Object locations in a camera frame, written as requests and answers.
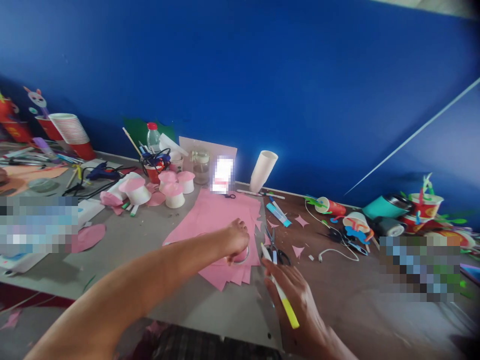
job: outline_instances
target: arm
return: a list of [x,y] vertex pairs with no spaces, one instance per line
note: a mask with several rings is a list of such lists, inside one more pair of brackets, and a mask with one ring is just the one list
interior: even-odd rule
[[285,293],[295,312],[300,327],[293,330],[280,300],[277,287],[268,277],[265,285],[275,305],[282,332],[292,341],[291,350],[307,359],[356,360],[357,357],[339,339],[331,327],[326,326],[315,305],[309,284],[295,266],[275,265],[262,259],[266,276],[272,275]]
[[229,227],[164,246],[109,273],[70,306],[25,359],[108,359],[125,329],[191,276],[243,251],[247,228]]

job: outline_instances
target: glass jar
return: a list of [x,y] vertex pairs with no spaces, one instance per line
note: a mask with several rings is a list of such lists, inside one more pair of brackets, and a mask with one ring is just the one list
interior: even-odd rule
[[210,153],[204,148],[191,152],[191,162],[195,178],[193,182],[198,185],[206,185],[210,180]]

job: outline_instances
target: hand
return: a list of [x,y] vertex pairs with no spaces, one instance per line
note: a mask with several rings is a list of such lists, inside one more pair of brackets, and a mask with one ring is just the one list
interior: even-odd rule
[[233,220],[226,230],[228,232],[226,237],[226,247],[228,251],[227,261],[231,263],[234,257],[247,248],[250,235],[245,222],[239,218]]
[[[309,284],[295,266],[275,265],[262,259],[266,267],[265,285],[275,306],[276,313],[288,329],[292,352],[308,359],[356,359],[355,355],[339,339],[332,328],[327,327],[320,317]],[[277,287],[268,278],[272,275],[286,295],[300,324],[292,329],[285,308],[280,300]]]

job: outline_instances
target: brown table surface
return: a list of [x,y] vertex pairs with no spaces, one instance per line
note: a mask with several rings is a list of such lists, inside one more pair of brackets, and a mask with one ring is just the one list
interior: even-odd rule
[[[275,228],[275,244],[310,285],[322,319],[359,359],[459,358],[450,336],[469,336],[471,332],[448,305],[406,301],[398,293],[384,291],[381,284],[385,270],[372,242],[369,256],[357,253],[359,262],[329,251],[322,255],[320,263],[318,255],[325,249],[337,249],[350,257],[352,253],[326,236],[328,228],[307,212],[302,197],[277,194],[285,196],[285,200],[275,201],[292,225]],[[320,215],[313,205],[307,206],[315,217],[332,225],[331,215]],[[270,211],[265,212],[270,222],[280,223]],[[309,222],[304,228],[295,220],[299,215]],[[292,246],[304,247],[299,259]],[[291,352],[288,333],[288,328],[282,328],[283,347]]]

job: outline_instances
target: person's left hand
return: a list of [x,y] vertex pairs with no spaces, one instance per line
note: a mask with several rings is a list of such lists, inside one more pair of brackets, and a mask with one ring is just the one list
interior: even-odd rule
[[241,221],[239,218],[233,220],[226,229],[228,232],[226,246],[229,254],[227,256],[227,261],[230,263],[233,261],[234,257],[247,248],[250,241],[250,235],[245,222]]

